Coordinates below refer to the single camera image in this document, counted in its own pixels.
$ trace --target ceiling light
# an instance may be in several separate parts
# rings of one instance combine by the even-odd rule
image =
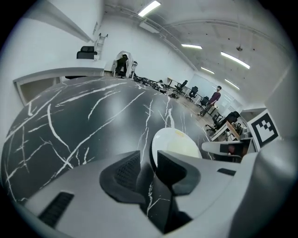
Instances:
[[[241,64],[241,65],[243,65],[244,67],[246,67],[246,68],[250,68],[250,66],[248,65],[248,64],[245,64],[244,62],[242,62],[241,60],[238,60],[238,59],[236,59],[235,57],[233,57],[233,56],[230,56],[230,55],[228,55],[228,54],[226,54],[226,53],[224,53],[224,52],[221,52],[221,54],[223,55],[223,56],[225,56],[225,57],[227,57],[227,58],[229,58],[229,59],[231,59],[231,60],[233,60],[233,61],[235,61],[235,62],[237,62],[237,63],[239,63],[239,64]]]
[[[196,49],[202,49],[200,46],[195,46],[195,45],[186,45],[186,44],[181,44],[183,47],[190,47],[190,48],[196,48]]]
[[[240,90],[240,88],[238,88],[235,84],[231,83],[230,81],[226,80],[229,84],[233,85],[236,89]]]
[[[145,16],[148,12],[151,12],[154,8],[157,8],[159,5],[160,3],[158,1],[154,1],[150,3],[139,13],[139,16],[141,17]]]
[[[228,99],[230,99],[227,95],[225,95]],[[232,99],[230,99],[232,101]]]
[[[201,67],[201,69],[206,70],[206,71],[208,71],[208,72],[214,74],[214,72],[210,71],[209,69],[205,69],[205,68],[203,68],[203,67]]]

